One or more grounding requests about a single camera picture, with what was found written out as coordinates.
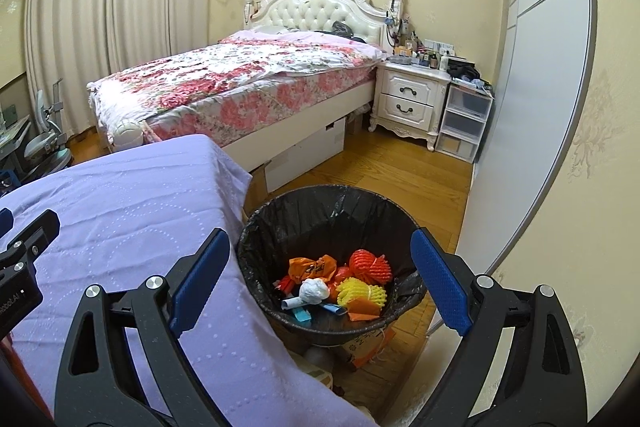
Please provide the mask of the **red foam fruit net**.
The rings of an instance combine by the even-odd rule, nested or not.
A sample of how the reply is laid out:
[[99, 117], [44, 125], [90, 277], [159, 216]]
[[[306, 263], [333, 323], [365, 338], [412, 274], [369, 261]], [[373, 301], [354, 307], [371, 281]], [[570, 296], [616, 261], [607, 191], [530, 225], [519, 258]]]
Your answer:
[[393, 271], [385, 256], [376, 257], [370, 251], [358, 249], [349, 258], [354, 277], [370, 285], [386, 285], [393, 280]]

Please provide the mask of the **black lined trash bin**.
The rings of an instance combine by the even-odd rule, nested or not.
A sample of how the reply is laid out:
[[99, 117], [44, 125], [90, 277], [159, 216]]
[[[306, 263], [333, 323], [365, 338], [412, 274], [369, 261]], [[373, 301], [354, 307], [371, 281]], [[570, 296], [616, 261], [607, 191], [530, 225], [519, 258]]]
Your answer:
[[[423, 300], [426, 288], [409, 248], [417, 229], [409, 213], [380, 194], [353, 186], [306, 186], [271, 199], [248, 218], [236, 259], [250, 295], [268, 319], [307, 343], [337, 347], [384, 329]], [[301, 322], [282, 309], [284, 292], [276, 283], [288, 274], [291, 260], [333, 259], [341, 268], [358, 249], [390, 264], [392, 279], [384, 285], [387, 299], [379, 317], [355, 322], [312, 306], [311, 319]]]

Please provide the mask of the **white tissue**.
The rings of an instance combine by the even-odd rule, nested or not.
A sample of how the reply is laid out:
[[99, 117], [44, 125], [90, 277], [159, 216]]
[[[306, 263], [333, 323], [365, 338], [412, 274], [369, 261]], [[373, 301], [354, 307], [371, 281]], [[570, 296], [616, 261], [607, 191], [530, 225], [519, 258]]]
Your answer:
[[299, 287], [298, 297], [303, 300], [306, 305], [320, 305], [329, 299], [331, 291], [326, 282], [321, 279], [303, 280]]

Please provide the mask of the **white sliding wardrobe door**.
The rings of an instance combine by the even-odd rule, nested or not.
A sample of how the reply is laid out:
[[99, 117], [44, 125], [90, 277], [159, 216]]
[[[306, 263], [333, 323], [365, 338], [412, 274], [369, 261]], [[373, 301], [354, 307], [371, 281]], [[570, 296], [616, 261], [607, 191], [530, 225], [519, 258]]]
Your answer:
[[508, 0], [495, 113], [456, 253], [478, 274], [502, 261], [558, 174], [584, 105], [596, 0]]

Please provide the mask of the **white under-bed box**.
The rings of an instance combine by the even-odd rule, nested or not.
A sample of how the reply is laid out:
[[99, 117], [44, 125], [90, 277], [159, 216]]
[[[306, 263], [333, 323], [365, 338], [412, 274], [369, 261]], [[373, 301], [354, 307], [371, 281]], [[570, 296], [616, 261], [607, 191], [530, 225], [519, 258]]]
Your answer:
[[267, 191], [279, 190], [341, 153], [344, 150], [345, 128], [346, 118], [343, 117], [272, 158], [265, 167]]

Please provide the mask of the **orange wrapper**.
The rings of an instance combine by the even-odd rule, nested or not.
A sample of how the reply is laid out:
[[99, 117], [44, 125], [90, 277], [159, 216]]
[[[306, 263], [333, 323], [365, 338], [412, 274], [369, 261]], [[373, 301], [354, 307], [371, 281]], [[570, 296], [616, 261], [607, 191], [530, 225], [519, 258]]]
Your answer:
[[371, 300], [358, 297], [346, 303], [349, 320], [352, 322], [367, 322], [377, 320], [382, 308]]

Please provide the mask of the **floral bed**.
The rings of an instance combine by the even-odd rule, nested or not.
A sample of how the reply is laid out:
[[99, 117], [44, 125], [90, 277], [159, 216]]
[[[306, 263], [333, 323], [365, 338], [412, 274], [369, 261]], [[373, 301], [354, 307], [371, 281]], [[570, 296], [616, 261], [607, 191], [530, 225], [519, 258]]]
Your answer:
[[241, 30], [89, 83], [113, 152], [204, 134], [252, 170], [373, 98], [377, 44], [318, 31]]

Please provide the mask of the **white nightstand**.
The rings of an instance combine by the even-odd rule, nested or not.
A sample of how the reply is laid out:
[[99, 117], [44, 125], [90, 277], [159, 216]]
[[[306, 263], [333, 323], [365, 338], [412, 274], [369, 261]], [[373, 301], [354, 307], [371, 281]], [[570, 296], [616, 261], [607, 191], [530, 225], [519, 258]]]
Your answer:
[[424, 140], [434, 152], [450, 80], [438, 69], [381, 63], [368, 130], [382, 127], [399, 138]]

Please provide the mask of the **white teal tube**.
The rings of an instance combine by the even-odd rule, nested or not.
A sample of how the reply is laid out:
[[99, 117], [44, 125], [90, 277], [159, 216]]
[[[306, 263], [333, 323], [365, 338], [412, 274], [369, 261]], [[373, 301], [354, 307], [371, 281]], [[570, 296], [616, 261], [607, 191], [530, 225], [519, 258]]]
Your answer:
[[342, 317], [347, 313], [347, 310], [344, 307], [337, 306], [335, 303], [322, 303], [321, 308], [337, 315], [338, 317]]

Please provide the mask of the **cardboard box under bin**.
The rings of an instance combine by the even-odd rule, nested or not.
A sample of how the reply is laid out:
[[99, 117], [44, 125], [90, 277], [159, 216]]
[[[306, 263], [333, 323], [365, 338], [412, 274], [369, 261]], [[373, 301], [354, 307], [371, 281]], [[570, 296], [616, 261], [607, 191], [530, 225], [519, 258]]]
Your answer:
[[367, 332], [341, 347], [346, 363], [353, 369], [361, 369], [375, 358], [395, 337], [393, 327]]

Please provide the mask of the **plastic drawer unit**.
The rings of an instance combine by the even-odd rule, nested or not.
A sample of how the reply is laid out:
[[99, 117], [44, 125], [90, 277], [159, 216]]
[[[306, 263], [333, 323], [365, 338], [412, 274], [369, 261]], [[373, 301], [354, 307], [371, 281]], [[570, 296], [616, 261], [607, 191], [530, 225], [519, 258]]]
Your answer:
[[494, 105], [487, 89], [453, 81], [440, 117], [436, 152], [474, 164]]

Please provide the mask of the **desk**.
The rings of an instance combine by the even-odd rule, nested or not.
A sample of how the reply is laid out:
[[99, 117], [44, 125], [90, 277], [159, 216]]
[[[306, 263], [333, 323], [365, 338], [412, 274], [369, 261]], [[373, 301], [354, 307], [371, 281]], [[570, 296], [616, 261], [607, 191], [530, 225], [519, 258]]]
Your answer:
[[20, 182], [28, 170], [24, 152], [31, 127], [30, 118], [25, 116], [1, 132], [1, 169], [11, 171]]

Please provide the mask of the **red round wrapper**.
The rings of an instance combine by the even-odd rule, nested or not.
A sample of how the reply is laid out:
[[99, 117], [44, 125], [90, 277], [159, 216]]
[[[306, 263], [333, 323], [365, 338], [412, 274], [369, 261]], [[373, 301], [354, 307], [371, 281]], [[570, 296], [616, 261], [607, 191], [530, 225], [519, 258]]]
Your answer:
[[342, 267], [339, 267], [335, 271], [332, 279], [328, 283], [328, 288], [329, 288], [328, 300], [330, 303], [337, 302], [338, 286], [340, 286], [341, 283], [344, 282], [344, 280], [349, 279], [349, 277], [352, 277], [352, 270], [349, 269], [347, 265], [343, 265]]

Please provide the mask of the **light blue tube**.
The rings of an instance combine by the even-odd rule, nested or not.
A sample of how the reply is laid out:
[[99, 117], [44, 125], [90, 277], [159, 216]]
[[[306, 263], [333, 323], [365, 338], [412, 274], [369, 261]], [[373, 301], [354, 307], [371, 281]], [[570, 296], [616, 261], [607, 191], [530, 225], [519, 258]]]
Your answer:
[[303, 298], [290, 297], [283, 299], [281, 309], [292, 312], [294, 319], [298, 323], [309, 323], [311, 321], [311, 314], [306, 309], [306, 303]]

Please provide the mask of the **grey desk chair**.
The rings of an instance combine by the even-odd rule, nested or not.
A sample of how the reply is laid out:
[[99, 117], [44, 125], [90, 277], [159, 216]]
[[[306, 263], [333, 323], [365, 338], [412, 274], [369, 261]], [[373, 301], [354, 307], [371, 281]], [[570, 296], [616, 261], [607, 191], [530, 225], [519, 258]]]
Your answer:
[[35, 116], [39, 134], [28, 142], [24, 150], [24, 158], [30, 167], [29, 173], [26, 174], [26, 182], [59, 172], [70, 167], [72, 163], [73, 155], [66, 146], [67, 136], [62, 129], [62, 81], [60, 78], [53, 83], [53, 102], [49, 106], [44, 101], [44, 92], [39, 90], [37, 93]]

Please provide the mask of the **white tufted headboard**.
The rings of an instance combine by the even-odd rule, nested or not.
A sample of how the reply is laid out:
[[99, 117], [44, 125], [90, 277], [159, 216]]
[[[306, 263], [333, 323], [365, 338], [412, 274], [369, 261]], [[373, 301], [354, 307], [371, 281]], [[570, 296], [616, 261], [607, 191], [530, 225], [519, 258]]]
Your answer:
[[390, 50], [402, 12], [404, 0], [390, 0], [385, 9], [370, 0], [245, 0], [243, 27], [330, 31], [342, 23], [356, 37]]

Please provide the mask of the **yellow foam fruit net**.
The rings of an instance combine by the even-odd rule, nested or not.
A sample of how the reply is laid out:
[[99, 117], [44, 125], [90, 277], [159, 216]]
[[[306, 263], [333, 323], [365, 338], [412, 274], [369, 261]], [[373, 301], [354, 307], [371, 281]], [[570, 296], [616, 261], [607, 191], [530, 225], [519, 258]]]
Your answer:
[[337, 304], [344, 308], [356, 299], [367, 300], [379, 308], [383, 308], [386, 305], [387, 294], [384, 287], [367, 284], [366, 282], [356, 279], [356, 277], [349, 277], [342, 283], [339, 283], [336, 290]]

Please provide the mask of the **purple table cloth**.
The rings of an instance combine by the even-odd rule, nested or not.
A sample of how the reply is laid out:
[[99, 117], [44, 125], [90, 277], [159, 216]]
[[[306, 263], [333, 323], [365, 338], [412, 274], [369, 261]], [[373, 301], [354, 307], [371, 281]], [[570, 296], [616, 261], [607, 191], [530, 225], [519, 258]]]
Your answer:
[[[13, 347], [47, 404], [84, 290], [126, 291], [163, 275], [215, 229], [237, 239], [250, 175], [203, 135], [124, 150], [64, 169], [2, 198], [23, 230], [44, 210], [61, 230], [36, 260], [42, 303], [13, 329]], [[235, 426], [365, 426], [369, 418], [303, 373], [244, 284], [224, 269], [181, 346]]]

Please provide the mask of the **orange plastic bag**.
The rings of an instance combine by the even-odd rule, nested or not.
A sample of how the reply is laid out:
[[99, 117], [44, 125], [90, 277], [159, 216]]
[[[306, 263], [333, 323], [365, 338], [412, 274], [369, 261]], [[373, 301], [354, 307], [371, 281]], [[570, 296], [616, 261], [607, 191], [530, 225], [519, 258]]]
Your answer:
[[303, 257], [288, 260], [288, 276], [295, 284], [301, 284], [306, 279], [321, 279], [328, 283], [336, 270], [336, 260], [328, 255], [317, 260]]

